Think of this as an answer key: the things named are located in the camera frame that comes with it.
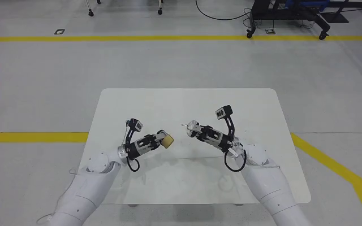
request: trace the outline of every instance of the yellow stripe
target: yellow stripe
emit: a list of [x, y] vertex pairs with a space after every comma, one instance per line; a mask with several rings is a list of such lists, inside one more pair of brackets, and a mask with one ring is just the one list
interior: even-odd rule
[[88, 133], [0, 133], [0, 143], [85, 143]]
[[[246, 36], [30, 36], [0, 37], [0, 42], [249, 40]], [[253, 36], [258, 41], [319, 41], [317, 36]], [[325, 41], [362, 41], [362, 36], [329, 36]]]
[[291, 133], [291, 137], [293, 139], [293, 143], [295, 146], [297, 146], [299, 149], [310, 155], [315, 160], [322, 163], [324, 166], [347, 180], [352, 184], [354, 187], [360, 202], [362, 203], [362, 178], [359, 177], [357, 174], [353, 173], [328, 155], [324, 154], [323, 152], [319, 151], [309, 143], [302, 140], [297, 135]]

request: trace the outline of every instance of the black cable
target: black cable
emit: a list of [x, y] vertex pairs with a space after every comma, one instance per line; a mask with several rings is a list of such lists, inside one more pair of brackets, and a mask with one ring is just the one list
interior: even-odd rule
[[246, 14], [248, 14], [248, 12], [246, 14], [242, 14], [241, 16], [237, 16], [235, 18], [229, 18], [229, 19], [221, 19], [221, 18], [214, 18], [212, 16], [209, 16], [209, 15], [206, 15], [204, 12], [202, 12], [202, 10], [199, 8], [199, 5], [197, 4], [197, 0], [195, 0], [195, 3], [196, 3], [196, 7], [197, 9], [199, 10], [200, 13], [202, 13], [204, 16], [207, 16], [208, 18], [211, 18], [211, 19], [214, 19], [214, 20], [223, 20], [223, 21], [226, 21], [226, 20], [236, 20], [238, 18], [242, 18], [243, 16], [245, 16]]
[[224, 163], [225, 163], [226, 167], [227, 167], [230, 171], [240, 172], [240, 171], [243, 170], [243, 168], [245, 167], [245, 164], [246, 164], [246, 162], [247, 162], [247, 152], [246, 152], [245, 150], [243, 150], [243, 151], [244, 151], [244, 162], [243, 162], [243, 165], [242, 165], [239, 169], [232, 169], [232, 168], [227, 164], [227, 162], [226, 162], [226, 156], [227, 156], [227, 153], [228, 153], [229, 151], [225, 152], [225, 155], [224, 155]]
[[310, 23], [310, 24], [304, 24], [304, 20], [301, 20], [301, 24], [297, 24], [297, 25], [295, 25], [297, 28], [306, 28], [306, 29], [311, 29], [311, 28], [313, 28], [313, 26], [314, 26], [314, 24], [315, 24], [316, 22], [312, 22], [312, 23]]
[[133, 168], [131, 167], [131, 165], [130, 165], [130, 159], [129, 159], [128, 156], [126, 157], [126, 159], [127, 159], [127, 165], [128, 165], [128, 167], [130, 168], [130, 170], [131, 170], [132, 172], [137, 172], [137, 171], [140, 169], [140, 162], [139, 162], [137, 159], [135, 159], [135, 161], [136, 161], [136, 163], [137, 163], [137, 169], [133, 169]]
[[[251, 8], [244, 8], [243, 11], [244, 11], [245, 15], [247, 16], [247, 18], [245, 18], [245, 19], [243, 20], [243, 24], [244, 24], [245, 27], [251, 28], [250, 26], [248, 26], [248, 25], [245, 24], [245, 21], [248, 20], [248, 19], [250, 19], [250, 17], [248, 16], [248, 14], [251, 14]], [[255, 27], [258, 26], [258, 23], [257, 23], [256, 21], [254, 21], [254, 26], [255, 26]]]

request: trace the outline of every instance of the black cable on floor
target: black cable on floor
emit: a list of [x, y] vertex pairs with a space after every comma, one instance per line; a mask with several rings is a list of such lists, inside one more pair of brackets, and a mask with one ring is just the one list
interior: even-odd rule
[[297, 28], [307, 28], [312, 29], [316, 22], [312, 22], [310, 24], [304, 24], [304, 20], [301, 20], [301, 24], [295, 25]]
[[237, 16], [235, 18], [229, 18], [229, 19], [221, 19], [221, 18], [214, 18], [212, 16], [209, 16], [209, 15], [206, 15], [204, 12], [202, 12], [202, 10], [199, 8], [199, 5], [197, 4], [197, 0], [195, 0], [195, 3], [196, 3], [196, 7], [197, 9], [199, 10], [200, 13], [202, 13], [204, 16], [207, 16], [208, 18], [211, 18], [211, 19], [214, 19], [214, 20], [223, 20], [223, 21], [226, 21], [226, 20], [236, 20], [238, 18], [242, 18], [243, 16], [245, 16], [246, 14], [248, 14], [249, 12], [245, 13], [245, 14], [242, 14], [241, 16]]
[[[250, 19], [249, 16], [248, 16], [248, 14], [249, 14], [249, 15], [251, 14], [251, 8], [244, 8], [244, 13], [246, 14], [247, 18], [245, 18], [245, 19], [243, 20], [243, 24], [244, 24], [245, 27], [251, 28], [251, 26], [248, 26], [248, 25], [245, 24], [245, 21]], [[254, 26], [255, 26], [255, 27], [258, 26], [258, 23], [257, 23], [256, 21], [254, 21]]]

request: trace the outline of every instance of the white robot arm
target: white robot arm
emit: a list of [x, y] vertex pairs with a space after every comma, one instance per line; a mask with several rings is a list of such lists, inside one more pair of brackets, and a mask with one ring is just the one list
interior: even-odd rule
[[[130, 143], [133, 133], [140, 132], [143, 126], [136, 119], [127, 121], [127, 125], [130, 130], [126, 143], [117, 150], [100, 152], [89, 159], [88, 166], [75, 175], [72, 184], [57, 203], [48, 226], [82, 226], [103, 202], [121, 168], [128, 165], [131, 171], [137, 171], [140, 167], [137, 157], [160, 145], [167, 149], [174, 141], [165, 131], [159, 131]], [[138, 164], [137, 169], [130, 165], [133, 160]]]
[[[226, 167], [233, 172], [242, 172], [251, 192], [269, 211], [277, 226], [311, 226], [295, 202], [285, 175], [267, 155], [266, 150], [260, 145], [243, 146], [234, 136], [231, 114], [230, 105], [216, 111], [218, 119], [225, 119], [229, 128], [228, 135], [208, 125], [202, 126], [194, 120], [185, 125], [187, 134], [224, 152]], [[230, 168], [227, 157], [235, 159], [240, 168]]]

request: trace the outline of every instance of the tabletop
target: tabletop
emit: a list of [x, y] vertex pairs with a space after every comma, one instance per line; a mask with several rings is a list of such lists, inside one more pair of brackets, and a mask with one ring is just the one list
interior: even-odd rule
[[[311, 194], [273, 89], [105, 89], [79, 168], [92, 154], [116, 150], [125, 121], [135, 118], [143, 130], [132, 141], [160, 129], [175, 141], [167, 150], [160, 146], [139, 157], [138, 172], [121, 168], [103, 204], [258, 203], [242, 174], [225, 167], [222, 152], [188, 137], [181, 126], [196, 120], [227, 133], [225, 121], [215, 115], [225, 105], [232, 107], [241, 142], [262, 144], [280, 165], [296, 201], [309, 202]], [[229, 165], [237, 168], [232, 159]]]

